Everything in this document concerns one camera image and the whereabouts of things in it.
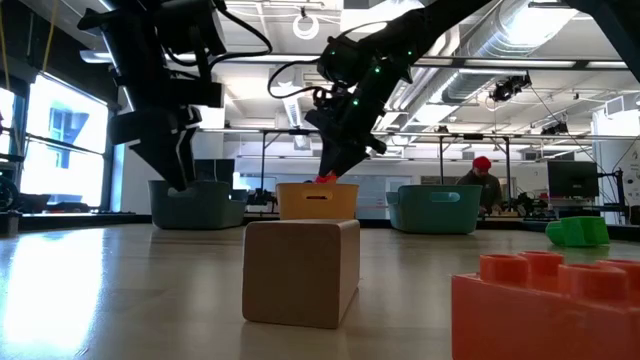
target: yellow bin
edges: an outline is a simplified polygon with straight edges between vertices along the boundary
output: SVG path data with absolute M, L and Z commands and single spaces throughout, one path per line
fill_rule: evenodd
M 348 184 L 278 184 L 276 193 L 280 219 L 353 219 L 358 187 Z

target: orange lego brick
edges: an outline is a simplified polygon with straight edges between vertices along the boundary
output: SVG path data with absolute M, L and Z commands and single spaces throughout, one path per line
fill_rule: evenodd
M 640 262 L 484 255 L 452 279 L 454 360 L 640 359 Z

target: wooden block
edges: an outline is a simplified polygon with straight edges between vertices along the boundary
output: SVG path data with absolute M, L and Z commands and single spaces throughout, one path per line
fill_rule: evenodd
M 250 223 L 242 314 L 249 321 L 335 329 L 360 279 L 360 223 Z

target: dark jacket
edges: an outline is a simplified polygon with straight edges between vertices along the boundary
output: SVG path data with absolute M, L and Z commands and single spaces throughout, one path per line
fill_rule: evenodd
M 482 186 L 482 196 L 480 205 L 489 210 L 493 205 L 502 203 L 502 188 L 497 177 L 487 174 L 484 178 L 477 177 L 473 170 L 458 180 L 458 185 L 480 185 Z

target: person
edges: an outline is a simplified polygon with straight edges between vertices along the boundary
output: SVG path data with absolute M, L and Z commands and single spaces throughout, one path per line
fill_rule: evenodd
M 473 160 L 473 168 L 458 180 L 458 185 L 481 185 L 480 213 L 501 213 L 502 189 L 497 177 L 489 174 L 491 161 L 484 156 Z

